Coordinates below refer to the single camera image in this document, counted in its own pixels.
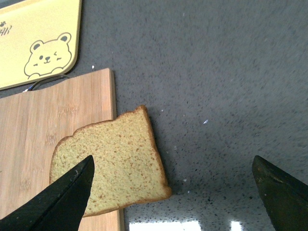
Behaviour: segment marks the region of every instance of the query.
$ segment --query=gray countertop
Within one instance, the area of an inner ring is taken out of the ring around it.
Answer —
[[[308,1],[83,1],[69,75],[109,67],[118,115],[148,107],[173,189],[125,209],[127,229],[274,230],[251,165],[260,155],[308,183],[307,29]]]

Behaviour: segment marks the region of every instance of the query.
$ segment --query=cartoon bear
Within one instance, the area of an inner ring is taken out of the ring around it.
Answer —
[[[25,65],[28,77],[39,77],[52,73],[60,68],[64,69],[72,58],[68,43],[72,36],[62,33],[57,39],[43,42],[38,40],[31,45],[29,61]]]

